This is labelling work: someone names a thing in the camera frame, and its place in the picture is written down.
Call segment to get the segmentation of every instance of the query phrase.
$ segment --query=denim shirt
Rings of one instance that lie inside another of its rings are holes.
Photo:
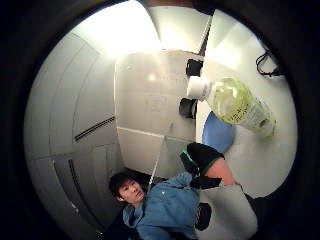
[[[138,208],[129,204],[124,208],[124,223],[136,228],[143,240],[169,240],[169,232],[197,238],[194,224],[199,195],[187,187],[191,179],[191,174],[184,172],[158,183]]]

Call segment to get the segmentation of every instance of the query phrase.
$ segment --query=black hair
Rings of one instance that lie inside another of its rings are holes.
[[[119,194],[119,188],[128,180],[135,181],[135,179],[132,176],[130,176],[125,172],[119,172],[114,174],[110,178],[110,182],[109,182],[109,190],[112,193],[112,195],[115,197],[121,197]]]

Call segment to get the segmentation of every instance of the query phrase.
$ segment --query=bottle label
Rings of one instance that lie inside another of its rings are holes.
[[[241,82],[237,82],[239,95],[230,111],[221,119],[231,124],[239,124],[263,136],[273,134],[275,117],[269,107],[253,96]]]

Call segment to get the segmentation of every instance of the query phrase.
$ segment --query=plastic bottle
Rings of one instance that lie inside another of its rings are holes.
[[[187,95],[200,101],[206,100],[215,115],[227,123],[238,124],[262,137],[274,134],[274,114],[239,80],[223,78],[211,83],[205,78],[191,76]]]

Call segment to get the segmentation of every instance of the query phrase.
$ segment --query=blue object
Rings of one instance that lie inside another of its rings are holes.
[[[219,120],[210,112],[203,128],[202,143],[225,153],[233,143],[235,126]]]

